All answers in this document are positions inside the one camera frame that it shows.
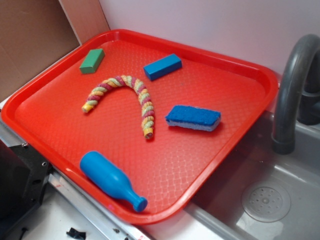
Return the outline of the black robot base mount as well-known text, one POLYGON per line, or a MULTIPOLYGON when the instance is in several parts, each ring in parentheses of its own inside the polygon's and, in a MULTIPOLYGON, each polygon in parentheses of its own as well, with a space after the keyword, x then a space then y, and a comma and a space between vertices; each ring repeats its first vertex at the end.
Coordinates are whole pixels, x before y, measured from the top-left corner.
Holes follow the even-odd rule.
POLYGON ((51 164, 31 145, 0 143, 0 238, 42 205, 51 164))

